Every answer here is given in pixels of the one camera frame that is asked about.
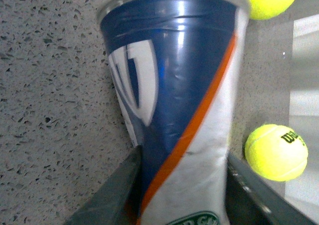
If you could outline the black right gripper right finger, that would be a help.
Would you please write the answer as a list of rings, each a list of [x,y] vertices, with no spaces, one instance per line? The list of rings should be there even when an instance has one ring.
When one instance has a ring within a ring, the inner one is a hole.
[[[314,225],[245,163],[228,154],[226,213],[232,225]]]

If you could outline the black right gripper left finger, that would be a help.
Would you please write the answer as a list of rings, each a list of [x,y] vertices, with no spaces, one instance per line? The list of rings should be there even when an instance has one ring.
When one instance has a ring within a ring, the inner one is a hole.
[[[135,147],[66,225],[135,225],[141,194],[142,153]]]

